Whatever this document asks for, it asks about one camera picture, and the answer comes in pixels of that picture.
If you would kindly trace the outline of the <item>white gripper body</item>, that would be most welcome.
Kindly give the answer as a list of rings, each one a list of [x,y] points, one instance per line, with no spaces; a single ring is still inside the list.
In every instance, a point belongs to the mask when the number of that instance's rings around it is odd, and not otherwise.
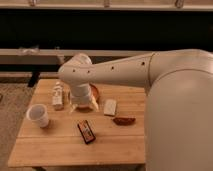
[[[71,110],[75,109],[93,109],[99,110],[99,105],[92,94],[90,84],[83,84],[70,89],[69,100]]]

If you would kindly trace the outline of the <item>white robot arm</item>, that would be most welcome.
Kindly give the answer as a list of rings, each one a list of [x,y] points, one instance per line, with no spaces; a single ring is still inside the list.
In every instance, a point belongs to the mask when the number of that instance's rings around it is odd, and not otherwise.
[[[150,52],[99,64],[79,54],[59,78],[79,104],[89,101],[91,83],[143,87],[146,171],[213,171],[212,52]]]

